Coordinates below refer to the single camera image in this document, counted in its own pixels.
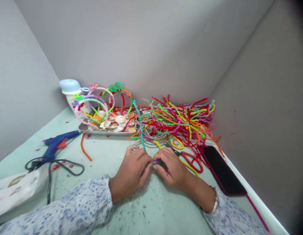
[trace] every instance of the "gray wall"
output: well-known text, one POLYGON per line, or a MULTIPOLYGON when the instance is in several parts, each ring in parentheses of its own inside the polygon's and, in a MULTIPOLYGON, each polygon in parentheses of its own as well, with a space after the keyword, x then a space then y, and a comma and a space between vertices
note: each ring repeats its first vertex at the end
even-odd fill
POLYGON ((216 87, 215 136, 282 225, 303 219, 303 33, 276 0, 216 87))
POLYGON ((15 0, 59 79, 209 96, 272 0, 15 0))
POLYGON ((0 0, 0 160, 65 108, 58 83, 15 2, 0 0))

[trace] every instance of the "hand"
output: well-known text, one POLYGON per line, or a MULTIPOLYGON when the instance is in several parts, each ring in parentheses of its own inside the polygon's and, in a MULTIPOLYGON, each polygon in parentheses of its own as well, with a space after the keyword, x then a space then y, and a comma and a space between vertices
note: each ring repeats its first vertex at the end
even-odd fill
POLYGON ((175 155, 171 148, 162 148, 155 155, 153 160, 161 159, 168 167, 168 172, 160 165, 153 165, 164 182, 177 190, 189 193, 190 181, 194 179, 194 175, 188 171, 178 156, 175 155))
POLYGON ((206 213, 213 210, 216 198, 215 190, 201 178, 189 172, 171 148, 159 150, 153 160, 158 159, 166 164, 168 172, 160 165, 153 165, 153 168, 168 186, 188 193, 206 213))
POLYGON ((151 166, 152 158, 144 149, 136 145, 127 147, 119 171, 109 182, 112 203, 115 204, 142 189, 150 174, 151 166))

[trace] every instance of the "person's left hand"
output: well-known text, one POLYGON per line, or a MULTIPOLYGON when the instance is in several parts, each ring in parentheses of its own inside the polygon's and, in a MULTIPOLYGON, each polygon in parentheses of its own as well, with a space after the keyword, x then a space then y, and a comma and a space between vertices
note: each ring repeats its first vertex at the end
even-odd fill
POLYGON ((151 166, 152 157, 144 149, 140 149, 137 145, 127 147, 119 171, 109 182, 112 203, 115 204, 142 189, 150 174, 151 166))

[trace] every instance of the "light blue bottle cap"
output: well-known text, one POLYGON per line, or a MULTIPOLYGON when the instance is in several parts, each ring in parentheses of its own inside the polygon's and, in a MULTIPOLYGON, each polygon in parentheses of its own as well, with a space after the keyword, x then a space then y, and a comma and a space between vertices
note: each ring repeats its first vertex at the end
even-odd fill
POLYGON ((65 91, 65 92, 74 92, 74 91, 78 91, 78 90, 90 91, 90 89, 88 87, 81 88, 78 81, 76 81, 74 79, 61 80, 60 87, 61 87, 62 91, 65 91))

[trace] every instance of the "person's right hand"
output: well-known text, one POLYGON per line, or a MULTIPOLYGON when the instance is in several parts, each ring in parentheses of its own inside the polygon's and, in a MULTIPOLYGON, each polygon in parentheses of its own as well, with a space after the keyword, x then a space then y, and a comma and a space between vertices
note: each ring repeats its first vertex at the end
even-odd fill
POLYGON ((188 171, 173 150, 171 148, 160 149, 153 157, 154 161, 158 159, 161 159, 168 167, 168 172, 166 172, 161 165, 153 165, 164 182, 172 188, 189 193, 189 183, 195 176, 188 171))
POLYGON ((153 160, 158 159, 166 164, 168 172, 160 165, 153 165, 153 168, 168 186, 189 194, 206 213, 213 210, 216 198, 215 190, 188 171, 171 148, 159 150, 153 160))

